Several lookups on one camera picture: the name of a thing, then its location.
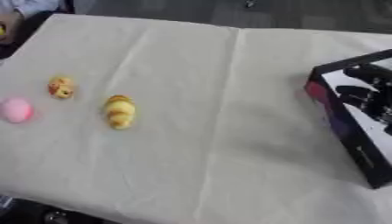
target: floor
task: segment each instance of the floor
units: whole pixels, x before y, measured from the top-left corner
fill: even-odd
[[[392,33],[392,0],[96,0],[90,15],[247,28]]]

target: white tablecloth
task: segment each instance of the white tablecloth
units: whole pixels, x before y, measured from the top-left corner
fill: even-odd
[[[317,65],[392,47],[392,36],[240,30],[56,15],[0,68],[0,97],[35,116],[0,122],[0,192],[123,223],[376,224],[369,190],[303,85]],[[73,99],[46,92],[57,73]],[[137,106],[112,130],[111,95]]]

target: black box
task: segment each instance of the black box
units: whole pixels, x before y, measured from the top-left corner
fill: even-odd
[[[373,188],[392,182],[392,71],[387,67],[392,67],[392,50],[316,66],[305,86]]]

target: pink ball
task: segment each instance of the pink ball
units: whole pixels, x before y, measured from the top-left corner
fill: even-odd
[[[1,114],[10,123],[22,123],[32,116],[32,105],[23,98],[10,98],[2,102]]]

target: yellow ball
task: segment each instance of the yellow ball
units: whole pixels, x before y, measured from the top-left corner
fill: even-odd
[[[3,36],[5,34],[5,29],[0,26],[0,36]]]

